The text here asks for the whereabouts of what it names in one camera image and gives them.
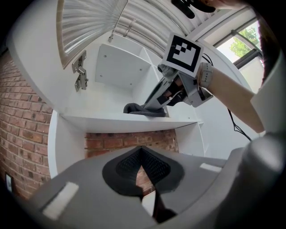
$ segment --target ceiling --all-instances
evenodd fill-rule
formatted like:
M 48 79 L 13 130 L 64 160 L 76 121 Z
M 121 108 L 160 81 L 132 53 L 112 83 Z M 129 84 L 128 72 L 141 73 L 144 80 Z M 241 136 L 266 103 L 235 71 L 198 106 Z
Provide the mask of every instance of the ceiling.
M 171 0 L 129 0 L 115 32 L 162 57 L 171 32 L 187 36 L 219 12 L 205 13 L 192 6 L 191 9 L 194 19 L 189 19 Z

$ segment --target brick wall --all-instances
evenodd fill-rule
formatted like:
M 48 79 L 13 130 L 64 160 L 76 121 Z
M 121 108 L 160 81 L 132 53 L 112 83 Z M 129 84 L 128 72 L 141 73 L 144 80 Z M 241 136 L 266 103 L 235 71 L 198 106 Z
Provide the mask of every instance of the brick wall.
M 14 178 L 15 194 L 28 199 L 50 179 L 47 141 L 52 109 L 33 91 L 9 52 L 0 57 L 0 175 Z M 87 133 L 86 157 L 119 148 L 148 145 L 178 151 L 174 130 L 141 133 Z M 154 190 L 145 171 L 137 175 L 144 195 Z
M 21 76 L 9 52 L 0 57 L 0 174 L 29 198 L 50 179 L 47 140 L 52 109 Z
M 111 153 L 116 149 L 136 145 L 154 146 L 178 152 L 175 131 L 166 130 L 124 134 L 87 133 L 85 141 L 85 155 L 86 157 L 94 157 L 104 153 Z M 142 187 L 143 195 L 148 195 L 154 191 L 154 187 L 142 167 L 137 174 L 136 185 Z

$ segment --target black mesh pad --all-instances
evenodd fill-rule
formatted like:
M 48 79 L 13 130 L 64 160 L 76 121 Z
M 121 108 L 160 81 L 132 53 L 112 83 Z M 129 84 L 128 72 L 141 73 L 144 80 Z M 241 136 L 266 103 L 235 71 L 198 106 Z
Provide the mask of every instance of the black mesh pad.
M 183 167 L 145 146 L 138 146 L 106 163 L 102 176 L 109 187 L 121 195 L 143 197 L 136 177 L 143 167 L 158 193 L 175 190 L 184 177 Z

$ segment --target metal hinge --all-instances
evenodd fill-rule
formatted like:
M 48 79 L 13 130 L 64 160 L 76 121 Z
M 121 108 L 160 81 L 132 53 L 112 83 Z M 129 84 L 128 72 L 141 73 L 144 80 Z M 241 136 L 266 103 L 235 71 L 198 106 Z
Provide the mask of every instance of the metal hinge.
M 86 87 L 88 86 L 88 78 L 86 70 L 83 67 L 85 59 L 86 59 L 86 50 L 84 50 L 82 54 L 79 56 L 79 58 L 71 65 L 73 73 L 78 72 L 80 74 L 79 77 L 76 79 L 75 83 L 75 88 L 77 92 L 79 91 L 80 88 L 86 90 Z

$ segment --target window frame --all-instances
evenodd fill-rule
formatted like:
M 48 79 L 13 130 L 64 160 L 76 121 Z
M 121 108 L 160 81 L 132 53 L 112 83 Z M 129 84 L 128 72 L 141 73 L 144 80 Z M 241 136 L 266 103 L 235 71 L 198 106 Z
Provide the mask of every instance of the window frame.
M 238 38 L 240 41 L 245 43 L 249 48 L 251 48 L 251 51 L 245 54 L 244 56 L 240 57 L 237 61 L 235 61 L 233 64 L 238 68 L 241 69 L 243 66 L 247 65 L 249 62 L 251 62 L 253 59 L 258 57 L 260 60 L 263 60 L 262 51 L 257 48 L 256 45 L 254 45 L 251 41 L 249 41 L 246 37 L 241 35 L 239 32 L 246 29 L 248 26 L 252 25 L 257 21 L 257 18 L 254 17 L 253 19 L 249 20 L 248 22 L 244 23 L 240 27 L 238 27 L 235 30 L 232 30 L 231 33 L 229 33 L 227 36 L 219 40 L 217 43 L 215 43 L 213 46 L 215 48 L 221 46 L 223 43 L 231 39 L 232 37 Z

